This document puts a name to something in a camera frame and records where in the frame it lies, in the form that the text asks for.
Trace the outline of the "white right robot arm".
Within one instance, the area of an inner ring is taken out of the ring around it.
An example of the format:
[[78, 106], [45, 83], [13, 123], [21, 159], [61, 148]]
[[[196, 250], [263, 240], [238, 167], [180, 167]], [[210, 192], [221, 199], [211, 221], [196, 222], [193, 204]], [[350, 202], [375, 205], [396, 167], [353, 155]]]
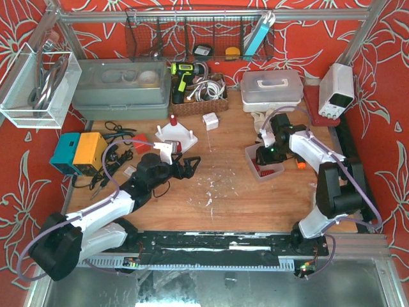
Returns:
[[256, 166], [280, 164], [294, 156], [310, 165], [318, 176], [313, 209], [291, 231], [294, 245], [324, 236], [334, 224], [369, 203], [362, 163], [334, 152], [309, 127], [293, 125], [284, 113], [272, 113], [259, 136], [262, 143], [255, 151]]

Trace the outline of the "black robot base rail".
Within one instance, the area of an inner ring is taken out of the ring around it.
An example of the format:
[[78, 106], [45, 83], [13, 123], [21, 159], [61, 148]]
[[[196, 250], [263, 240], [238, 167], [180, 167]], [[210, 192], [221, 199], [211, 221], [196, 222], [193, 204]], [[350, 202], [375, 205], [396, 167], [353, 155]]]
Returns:
[[329, 255], [324, 237], [290, 233], [144, 231], [108, 253], [134, 254], [134, 264], [187, 267], [267, 267], [280, 259]]

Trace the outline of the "clear tray of red parts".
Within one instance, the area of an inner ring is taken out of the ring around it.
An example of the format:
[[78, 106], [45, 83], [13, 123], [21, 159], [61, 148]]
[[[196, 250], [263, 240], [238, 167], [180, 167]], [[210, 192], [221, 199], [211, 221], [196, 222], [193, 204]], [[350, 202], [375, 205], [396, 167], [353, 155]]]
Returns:
[[245, 160], [248, 164], [250, 172], [257, 182], [266, 182], [278, 177], [284, 172], [284, 166], [280, 164], [268, 164], [261, 166], [256, 163], [256, 150], [263, 147], [262, 144], [255, 144], [245, 148]]

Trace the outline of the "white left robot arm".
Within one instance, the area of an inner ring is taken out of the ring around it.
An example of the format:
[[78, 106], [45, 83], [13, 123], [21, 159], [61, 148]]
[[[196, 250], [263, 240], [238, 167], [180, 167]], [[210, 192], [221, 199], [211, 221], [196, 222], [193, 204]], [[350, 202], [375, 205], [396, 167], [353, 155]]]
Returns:
[[170, 163], [155, 153], [143, 155], [130, 178], [105, 199], [67, 215], [51, 214], [28, 255], [59, 281], [85, 259], [127, 245], [138, 230], [125, 216], [148, 203], [154, 190], [171, 178], [192, 178], [200, 162], [199, 156], [183, 158], [181, 153], [172, 155]]

